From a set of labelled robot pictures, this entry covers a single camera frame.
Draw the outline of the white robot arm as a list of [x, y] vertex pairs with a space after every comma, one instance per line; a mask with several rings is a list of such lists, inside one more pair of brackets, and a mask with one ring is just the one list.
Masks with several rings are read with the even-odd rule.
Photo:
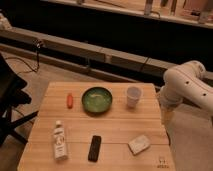
[[196, 60], [167, 69], [163, 74], [164, 85], [157, 93], [161, 107], [161, 122], [167, 125], [173, 110], [186, 98], [213, 117], [213, 87], [204, 83], [206, 69]]

